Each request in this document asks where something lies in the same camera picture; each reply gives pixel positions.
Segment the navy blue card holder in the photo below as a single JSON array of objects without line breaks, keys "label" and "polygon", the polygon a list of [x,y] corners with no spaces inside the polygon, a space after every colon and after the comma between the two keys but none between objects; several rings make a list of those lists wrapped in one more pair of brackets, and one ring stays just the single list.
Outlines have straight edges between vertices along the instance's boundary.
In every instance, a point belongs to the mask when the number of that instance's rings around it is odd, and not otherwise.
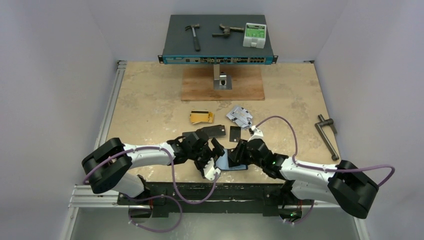
[{"label": "navy blue card holder", "polygon": [[241,164],[241,165],[235,165],[230,166],[230,159],[228,157],[228,149],[224,149],[224,155],[220,156],[216,162],[215,165],[217,168],[219,168],[222,171],[246,171],[248,170],[248,166]]}]

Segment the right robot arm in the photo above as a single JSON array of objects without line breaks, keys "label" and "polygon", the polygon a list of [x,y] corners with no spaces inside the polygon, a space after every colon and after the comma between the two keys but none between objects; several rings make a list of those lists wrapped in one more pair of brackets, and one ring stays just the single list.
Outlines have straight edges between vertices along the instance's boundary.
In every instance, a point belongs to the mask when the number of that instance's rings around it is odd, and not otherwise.
[{"label": "right robot arm", "polygon": [[366,219],[379,186],[353,163],[307,163],[273,153],[262,139],[240,140],[228,151],[230,166],[255,165],[272,179],[285,181],[280,196],[288,204],[316,200],[337,204],[346,213]]}]

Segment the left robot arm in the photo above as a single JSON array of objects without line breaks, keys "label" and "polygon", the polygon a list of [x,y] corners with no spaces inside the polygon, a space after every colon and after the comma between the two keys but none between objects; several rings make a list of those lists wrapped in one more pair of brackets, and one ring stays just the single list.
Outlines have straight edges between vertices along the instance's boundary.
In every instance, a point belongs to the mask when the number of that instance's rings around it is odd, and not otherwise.
[{"label": "left robot arm", "polygon": [[216,161],[224,154],[224,147],[203,131],[153,145],[132,145],[113,137],[82,160],[83,184],[94,194],[113,190],[142,205],[148,201],[149,191],[144,178],[130,174],[130,169],[156,165],[174,168],[191,160],[203,178],[216,181],[221,174]]}]

